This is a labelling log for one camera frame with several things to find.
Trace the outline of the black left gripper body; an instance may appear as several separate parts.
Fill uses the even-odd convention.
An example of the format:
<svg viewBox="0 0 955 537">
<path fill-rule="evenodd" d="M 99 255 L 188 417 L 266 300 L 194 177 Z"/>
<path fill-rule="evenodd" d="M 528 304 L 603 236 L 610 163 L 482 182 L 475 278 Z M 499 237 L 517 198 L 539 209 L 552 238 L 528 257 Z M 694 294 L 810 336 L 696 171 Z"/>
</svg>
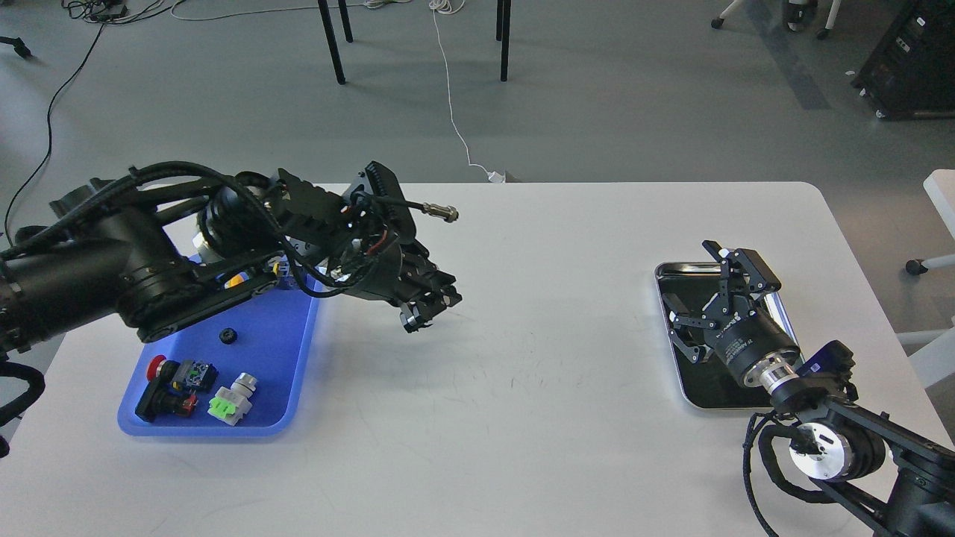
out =
<svg viewBox="0 0 955 537">
<path fill-rule="evenodd" d="M 368 301 L 385 301 L 395 308 L 416 304 L 421 309 L 421 299 L 426 293 L 454 288 L 454 283 L 456 278 L 440 271 L 420 242 L 396 243 L 378 256 L 378 262 L 361 282 L 352 286 L 351 295 Z"/>
</svg>

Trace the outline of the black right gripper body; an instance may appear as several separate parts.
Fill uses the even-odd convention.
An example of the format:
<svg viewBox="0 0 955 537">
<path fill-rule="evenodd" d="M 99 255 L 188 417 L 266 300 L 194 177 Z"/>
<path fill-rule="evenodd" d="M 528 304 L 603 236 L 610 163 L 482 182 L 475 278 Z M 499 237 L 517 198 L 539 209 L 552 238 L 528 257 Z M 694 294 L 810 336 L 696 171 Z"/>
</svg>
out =
<svg viewBox="0 0 955 537">
<path fill-rule="evenodd" d="M 797 380 L 795 341 L 749 296 L 730 299 L 701 317 L 668 320 L 671 343 L 693 364 L 718 357 L 743 387 L 778 389 Z"/>
</svg>

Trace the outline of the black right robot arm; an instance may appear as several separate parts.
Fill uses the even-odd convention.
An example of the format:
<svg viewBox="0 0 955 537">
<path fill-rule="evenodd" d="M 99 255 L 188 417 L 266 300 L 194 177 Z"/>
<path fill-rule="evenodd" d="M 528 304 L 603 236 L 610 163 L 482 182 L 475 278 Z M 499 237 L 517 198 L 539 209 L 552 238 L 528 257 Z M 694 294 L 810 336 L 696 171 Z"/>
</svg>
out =
<svg viewBox="0 0 955 537">
<path fill-rule="evenodd" d="M 781 288 L 764 259 L 712 240 L 718 286 L 698 310 L 673 293 L 660 298 L 672 346 L 691 363 L 719 359 L 744 389 L 768 394 L 770 412 L 751 415 L 743 443 L 744 487 L 760 526 L 751 485 L 751 448 L 768 478 L 805 503 L 845 507 L 876 536 L 951 536 L 953 451 L 857 405 L 852 351 L 829 341 L 809 360 L 767 309 Z"/>
</svg>

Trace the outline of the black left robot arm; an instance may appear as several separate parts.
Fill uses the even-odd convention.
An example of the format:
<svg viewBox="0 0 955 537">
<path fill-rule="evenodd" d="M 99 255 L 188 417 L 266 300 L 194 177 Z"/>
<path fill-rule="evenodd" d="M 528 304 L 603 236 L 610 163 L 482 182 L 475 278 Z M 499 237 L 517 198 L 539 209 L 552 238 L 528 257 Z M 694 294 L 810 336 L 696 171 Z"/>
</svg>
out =
<svg viewBox="0 0 955 537">
<path fill-rule="evenodd" d="M 54 224 L 21 228 L 2 251 L 2 375 L 27 384 L 2 406 L 3 424 L 46 387 L 10 351 L 114 313 L 144 343 L 163 339 L 274 288 L 280 258 L 305 295 L 385 301 L 409 333 L 463 299 L 410 214 L 454 223 L 458 211 L 407 200 L 378 162 L 343 194 L 284 169 L 226 175 L 161 162 L 92 179 L 51 209 Z"/>
</svg>

